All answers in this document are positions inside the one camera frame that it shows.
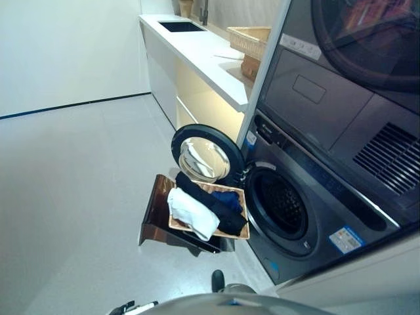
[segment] white countertop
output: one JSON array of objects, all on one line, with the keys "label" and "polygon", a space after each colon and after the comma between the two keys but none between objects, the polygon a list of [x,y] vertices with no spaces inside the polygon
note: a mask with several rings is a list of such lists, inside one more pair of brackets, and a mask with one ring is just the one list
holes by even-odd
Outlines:
[{"label": "white countertop", "polygon": [[228,68],[239,68],[242,60],[214,55],[218,51],[231,49],[229,41],[211,31],[170,32],[159,23],[191,21],[176,15],[142,14],[140,21],[235,110],[247,110],[247,87],[226,71]]}]

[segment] dryer vent grille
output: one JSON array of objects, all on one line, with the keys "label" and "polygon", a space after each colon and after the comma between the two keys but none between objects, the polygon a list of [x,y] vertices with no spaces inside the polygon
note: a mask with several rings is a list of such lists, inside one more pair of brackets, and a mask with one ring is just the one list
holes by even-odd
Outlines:
[{"label": "dryer vent grille", "polygon": [[391,123],[387,123],[353,160],[399,196],[419,183],[419,139]]}]

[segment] wooden tray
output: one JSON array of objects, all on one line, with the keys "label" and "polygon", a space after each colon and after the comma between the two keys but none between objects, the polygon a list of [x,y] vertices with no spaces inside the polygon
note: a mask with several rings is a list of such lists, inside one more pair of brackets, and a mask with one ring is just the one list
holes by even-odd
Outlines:
[{"label": "wooden tray", "polygon": [[[239,202],[242,206],[242,213],[241,215],[248,220],[248,213],[247,213],[247,206],[245,203],[245,193],[243,192],[243,189],[235,188],[235,187],[229,187],[229,186],[223,186],[218,184],[209,184],[206,182],[198,182],[193,180],[198,186],[201,187],[201,189],[205,190],[206,192],[237,192],[239,195]],[[172,215],[169,215],[169,227],[174,228],[175,230],[182,230],[182,231],[189,231],[192,232],[192,229],[186,226],[183,222],[174,219]],[[217,229],[214,233],[214,236],[222,236],[224,238],[234,238],[236,240],[248,240],[249,239],[249,223],[245,224],[241,230],[241,234],[239,236],[226,234],[224,232],[219,231]]]}]

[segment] faucet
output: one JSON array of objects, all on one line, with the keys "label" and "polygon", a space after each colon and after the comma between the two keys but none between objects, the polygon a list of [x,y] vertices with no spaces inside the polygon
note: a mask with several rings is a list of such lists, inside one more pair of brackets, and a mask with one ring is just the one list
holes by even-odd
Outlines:
[{"label": "faucet", "polygon": [[207,18],[209,17],[209,0],[205,0],[204,2],[204,10],[203,8],[199,8],[199,21],[203,22],[203,25],[207,25]]}]

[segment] wicker basket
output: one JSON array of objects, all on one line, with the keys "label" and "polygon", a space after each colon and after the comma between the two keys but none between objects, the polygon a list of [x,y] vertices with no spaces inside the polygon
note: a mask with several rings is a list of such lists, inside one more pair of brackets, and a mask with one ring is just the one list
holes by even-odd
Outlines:
[{"label": "wicker basket", "polygon": [[271,28],[227,28],[230,33],[230,46],[254,59],[261,60]]},{"label": "wicker basket", "polygon": [[[237,192],[239,195],[239,203],[242,206],[242,213],[241,215],[248,220],[248,214],[247,214],[247,206],[245,204],[245,193],[240,188],[234,188],[234,187],[228,187],[218,184],[209,184],[206,182],[198,182],[194,181],[198,186],[200,186],[203,190],[206,192]],[[182,231],[189,231],[192,232],[192,229],[186,226],[183,222],[174,219],[172,215],[169,215],[169,227],[174,228],[175,230],[182,230]],[[213,233],[214,236],[222,236],[224,238],[234,238],[236,240],[248,240],[249,239],[249,223],[245,224],[241,230],[241,234],[239,236],[227,234],[224,232],[221,232],[219,229],[216,230],[216,232]]]}]

